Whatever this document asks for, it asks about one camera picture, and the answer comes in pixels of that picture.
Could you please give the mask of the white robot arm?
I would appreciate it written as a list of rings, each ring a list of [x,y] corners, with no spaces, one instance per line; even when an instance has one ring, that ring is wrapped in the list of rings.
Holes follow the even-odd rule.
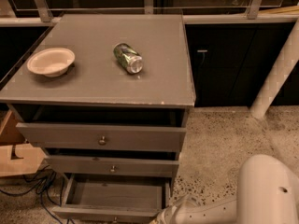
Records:
[[[149,224],[299,224],[299,177],[283,162],[254,155],[239,170],[236,195],[199,206],[186,195]]]

